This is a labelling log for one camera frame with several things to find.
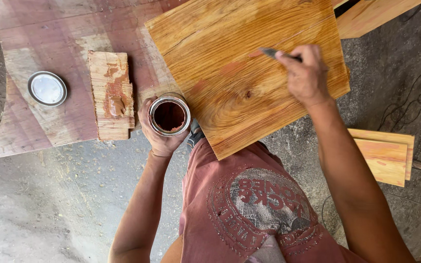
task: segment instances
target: metal can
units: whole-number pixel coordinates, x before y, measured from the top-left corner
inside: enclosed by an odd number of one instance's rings
[[[182,95],[175,92],[162,94],[149,108],[149,123],[159,135],[180,135],[190,126],[190,108]]]
[[[30,96],[39,104],[55,107],[62,104],[67,96],[65,83],[57,75],[48,71],[38,71],[29,77],[27,83]]]

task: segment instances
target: paint smear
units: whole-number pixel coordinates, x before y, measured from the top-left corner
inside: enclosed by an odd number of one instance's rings
[[[189,96],[196,96],[206,87],[206,84],[207,81],[199,80],[187,93]]]
[[[113,116],[120,116],[126,112],[124,103],[120,96],[112,96],[108,99],[110,114]]]
[[[235,76],[238,72],[240,72],[245,67],[245,65],[245,61],[230,62],[220,69],[220,74],[227,78],[231,78]]]
[[[264,53],[258,49],[258,50],[254,51],[252,53],[249,53],[248,57],[257,57],[257,56],[260,56],[262,54],[264,54]]]

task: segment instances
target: red-stained wood surface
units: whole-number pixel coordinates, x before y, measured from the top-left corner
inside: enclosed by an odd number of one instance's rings
[[[136,110],[152,95],[179,92],[144,22],[184,2],[0,0],[7,69],[0,157],[97,138],[88,50],[128,53]],[[62,105],[46,107],[29,96],[27,79],[42,70],[67,84]]]

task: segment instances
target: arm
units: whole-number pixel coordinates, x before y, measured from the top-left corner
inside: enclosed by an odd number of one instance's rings
[[[319,46],[276,55],[288,69],[289,91],[310,114],[318,135],[319,160],[345,230],[348,247],[368,262],[415,262],[394,224],[383,192],[352,139],[326,87]]]
[[[156,98],[146,99],[138,112],[142,131],[152,150],[111,244],[108,255],[111,263],[150,261],[160,221],[165,171],[173,152],[187,136],[187,133],[182,133],[176,137],[164,137],[151,129],[147,113]]]

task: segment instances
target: paint brush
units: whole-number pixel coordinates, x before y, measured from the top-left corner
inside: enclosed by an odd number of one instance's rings
[[[273,59],[276,59],[276,53],[277,53],[277,49],[274,49],[274,48],[270,48],[270,47],[260,47],[260,48],[258,48],[262,53],[264,53],[264,54],[266,54],[268,57],[271,57],[271,58],[273,58]],[[300,63],[302,63],[303,62],[303,60],[301,59],[301,57],[294,57],[294,56],[291,56],[291,55],[289,55],[289,54],[286,54],[286,53],[284,53],[284,57],[289,57],[289,58],[292,58],[292,59],[295,59],[296,61],[298,61],[298,62],[300,62]]]

